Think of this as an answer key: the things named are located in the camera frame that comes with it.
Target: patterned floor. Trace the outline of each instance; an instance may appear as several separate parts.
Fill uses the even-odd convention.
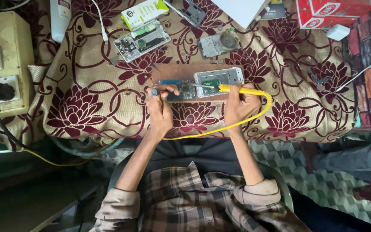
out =
[[[371,139],[369,133],[358,136]],[[252,141],[251,147],[259,162],[276,169],[288,185],[319,205],[371,223],[371,201],[358,201],[352,194],[354,187],[366,185],[362,180],[345,172],[309,170],[297,142]]]

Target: red box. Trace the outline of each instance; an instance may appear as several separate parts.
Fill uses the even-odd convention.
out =
[[[297,0],[312,16],[360,17],[371,11],[371,0]]]
[[[312,14],[312,3],[319,3],[320,0],[296,0],[298,24],[301,29],[329,29],[336,24],[343,26],[350,26],[355,23],[359,17],[353,16],[336,16],[336,15],[313,15]],[[325,5],[327,0],[322,0],[322,4]]]

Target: table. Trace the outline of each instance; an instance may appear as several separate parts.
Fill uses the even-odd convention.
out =
[[[110,41],[129,32],[120,12],[141,0],[99,0]],[[44,134],[62,138],[102,136],[140,138],[149,126],[145,89],[151,86],[152,63],[210,63],[203,60],[196,39],[235,27],[242,50],[215,60],[242,64],[246,82],[269,92],[275,102],[263,116],[243,125],[250,140],[332,142],[352,129],[354,90],[351,85],[335,93],[351,77],[343,62],[341,43],[316,30],[300,30],[292,1],[284,1],[286,18],[259,21],[247,30],[210,0],[194,0],[207,16],[199,28],[170,10],[160,21],[172,41],[127,64],[113,66],[117,55],[101,37],[99,15],[90,0],[75,0],[72,20],[61,45],[50,36],[49,1],[31,1],[17,12],[31,24],[35,66],[30,66],[36,95],[29,112],[5,118],[13,134],[25,144]],[[188,6],[174,0],[179,9]],[[328,77],[323,85],[316,82]],[[224,105],[172,104],[174,127],[168,137],[199,134],[224,127]],[[208,137],[227,138],[226,131]],[[0,138],[16,150],[0,129]]]

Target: blue circuit board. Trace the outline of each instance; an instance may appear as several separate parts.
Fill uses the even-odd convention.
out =
[[[181,81],[181,80],[164,80],[158,81],[159,85],[176,85],[180,95],[177,96],[173,92],[168,93],[167,101],[183,101],[192,100],[195,98],[195,87],[188,85],[193,81]]]

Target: hand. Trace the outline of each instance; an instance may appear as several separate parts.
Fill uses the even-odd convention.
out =
[[[174,92],[177,96],[180,95],[176,85],[155,85],[154,88],[158,91],[168,90]],[[173,128],[173,111],[167,103],[168,92],[153,96],[151,90],[152,88],[147,89],[148,99],[146,100],[146,105],[150,113],[150,128],[147,131],[147,135],[159,142]]]
[[[232,85],[228,100],[225,101],[224,123],[230,126],[249,118],[260,106],[260,96],[240,94],[241,84]],[[243,85],[244,88],[254,89],[253,83]],[[227,130],[230,135],[242,134],[241,125]]]

